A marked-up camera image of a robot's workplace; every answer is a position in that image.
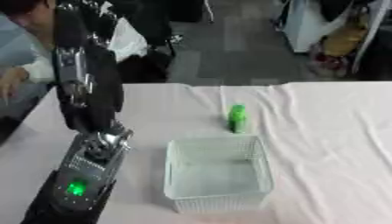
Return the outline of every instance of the person's hand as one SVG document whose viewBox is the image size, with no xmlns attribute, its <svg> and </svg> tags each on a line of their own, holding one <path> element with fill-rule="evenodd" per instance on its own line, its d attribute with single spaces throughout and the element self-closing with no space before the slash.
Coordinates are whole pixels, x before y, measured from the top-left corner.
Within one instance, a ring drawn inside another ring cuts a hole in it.
<svg viewBox="0 0 392 224">
<path fill-rule="evenodd" d="M 0 77 L 0 94 L 7 104 L 8 98 L 16 93 L 20 83 L 25 81 L 28 76 L 26 70 L 18 66 L 7 69 L 4 75 Z"/>
</svg>

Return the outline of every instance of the white table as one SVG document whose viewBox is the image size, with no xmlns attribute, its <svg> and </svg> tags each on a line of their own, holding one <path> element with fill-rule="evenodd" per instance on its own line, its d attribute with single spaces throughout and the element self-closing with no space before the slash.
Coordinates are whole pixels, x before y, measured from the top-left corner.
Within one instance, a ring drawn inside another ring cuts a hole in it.
<svg viewBox="0 0 392 224">
<path fill-rule="evenodd" d="M 101 224 L 390 224 L 392 83 L 276 87 L 130 85 L 120 120 L 135 131 Z M 162 196 L 165 146 L 230 135 L 222 117 L 246 105 L 268 145 L 275 190 L 260 212 L 177 215 Z M 73 139 L 49 94 L 0 149 L 1 223 L 19 223 Z"/>
</svg>

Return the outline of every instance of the robotic arm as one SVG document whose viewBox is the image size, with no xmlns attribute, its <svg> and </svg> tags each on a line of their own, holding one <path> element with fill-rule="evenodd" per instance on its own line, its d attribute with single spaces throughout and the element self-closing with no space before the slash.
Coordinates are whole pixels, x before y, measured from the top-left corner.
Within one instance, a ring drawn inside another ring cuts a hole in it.
<svg viewBox="0 0 392 224">
<path fill-rule="evenodd" d="M 92 1 L 58 3 L 53 53 L 56 88 L 66 125 L 79 134 L 32 202 L 24 224 L 96 223 L 130 150 L 127 140 L 132 131 L 116 120 L 116 112 L 123 107 L 116 57 L 106 49 L 108 29 L 95 27 L 101 18 L 106 19 L 105 25 L 115 23 L 116 16 L 100 17 L 99 7 Z"/>
</svg>

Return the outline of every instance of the black bag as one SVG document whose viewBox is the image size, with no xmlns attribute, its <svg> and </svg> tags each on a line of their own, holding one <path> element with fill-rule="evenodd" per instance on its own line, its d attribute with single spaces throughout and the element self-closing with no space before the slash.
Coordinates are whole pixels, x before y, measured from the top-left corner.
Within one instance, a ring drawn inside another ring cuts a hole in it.
<svg viewBox="0 0 392 224">
<path fill-rule="evenodd" d="M 153 46 L 164 46 L 172 35 L 165 0 L 109 0 L 112 11 L 125 17 Z"/>
<path fill-rule="evenodd" d="M 392 81 L 392 32 L 379 30 L 360 63 L 360 81 Z"/>
<path fill-rule="evenodd" d="M 130 56 L 117 65 L 122 83 L 162 83 L 167 81 L 167 67 L 172 57 L 157 51 L 147 56 Z"/>
<path fill-rule="evenodd" d="M 170 20 L 198 23 L 203 18 L 204 0 L 170 0 Z"/>
</svg>

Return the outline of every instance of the chair leg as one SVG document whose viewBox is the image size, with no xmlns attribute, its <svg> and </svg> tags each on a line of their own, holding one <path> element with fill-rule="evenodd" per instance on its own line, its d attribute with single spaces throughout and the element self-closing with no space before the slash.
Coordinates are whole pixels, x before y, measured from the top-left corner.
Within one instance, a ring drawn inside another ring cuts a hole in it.
<svg viewBox="0 0 392 224">
<path fill-rule="evenodd" d="M 210 23 L 213 24 L 215 22 L 215 15 L 213 9 L 211 8 L 210 1 L 204 0 L 204 5 L 206 6 L 206 10 L 208 11 L 208 14 L 210 16 Z"/>
</svg>

